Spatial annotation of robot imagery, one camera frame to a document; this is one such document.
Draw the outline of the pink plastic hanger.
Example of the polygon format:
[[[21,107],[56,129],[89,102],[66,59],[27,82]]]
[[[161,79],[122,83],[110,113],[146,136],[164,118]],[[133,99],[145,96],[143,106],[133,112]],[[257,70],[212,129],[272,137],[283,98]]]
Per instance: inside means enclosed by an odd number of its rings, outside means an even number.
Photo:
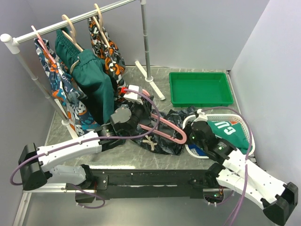
[[[137,139],[142,137],[149,137],[151,134],[155,134],[170,141],[173,141],[174,143],[183,145],[187,141],[187,135],[185,134],[185,132],[177,125],[160,116],[158,108],[153,103],[151,95],[148,93],[148,91],[142,89],[142,93],[138,92],[138,94],[142,97],[142,101],[150,102],[152,107],[149,119],[145,122],[140,122],[138,124],[146,132],[137,135]],[[177,132],[179,135],[181,135],[181,139],[161,131],[160,126],[166,126],[172,131]]]

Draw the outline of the dark grey patterned shorts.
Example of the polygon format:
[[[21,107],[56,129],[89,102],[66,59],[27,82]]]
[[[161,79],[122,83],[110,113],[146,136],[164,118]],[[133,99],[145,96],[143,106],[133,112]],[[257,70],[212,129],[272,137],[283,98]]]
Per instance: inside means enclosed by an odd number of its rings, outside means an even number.
[[[191,106],[182,110],[169,110],[168,113],[160,112],[160,119],[165,119],[181,129],[184,119],[193,115],[195,111],[196,108]],[[157,130],[173,138],[182,140],[180,132],[162,122],[158,125]],[[183,148],[183,144],[176,143],[155,133],[150,133],[144,137],[133,139],[132,141],[143,149],[163,155],[180,155]]]

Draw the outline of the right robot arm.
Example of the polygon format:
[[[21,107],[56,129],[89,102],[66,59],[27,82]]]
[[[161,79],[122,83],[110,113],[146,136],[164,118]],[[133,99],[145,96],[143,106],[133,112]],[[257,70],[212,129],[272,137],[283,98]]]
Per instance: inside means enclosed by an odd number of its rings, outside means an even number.
[[[206,183],[241,194],[259,206],[273,223],[286,224],[298,205],[298,187],[285,183],[261,169],[229,141],[216,136],[205,121],[194,121],[184,127],[188,143],[202,149],[215,163],[208,169]]]

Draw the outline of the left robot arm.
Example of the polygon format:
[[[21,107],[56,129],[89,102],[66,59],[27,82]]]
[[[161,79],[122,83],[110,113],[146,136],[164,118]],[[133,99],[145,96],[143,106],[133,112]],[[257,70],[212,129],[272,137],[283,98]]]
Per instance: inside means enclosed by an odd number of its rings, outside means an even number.
[[[23,189],[31,191],[47,183],[67,183],[89,189],[96,183],[91,168],[86,164],[70,167],[63,163],[124,144],[136,135],[138,123],[150,117],[151,109],[148,101],[122,106],[111,115],[108,123],[76,139],[52,146],[26,145],[18,161]]]

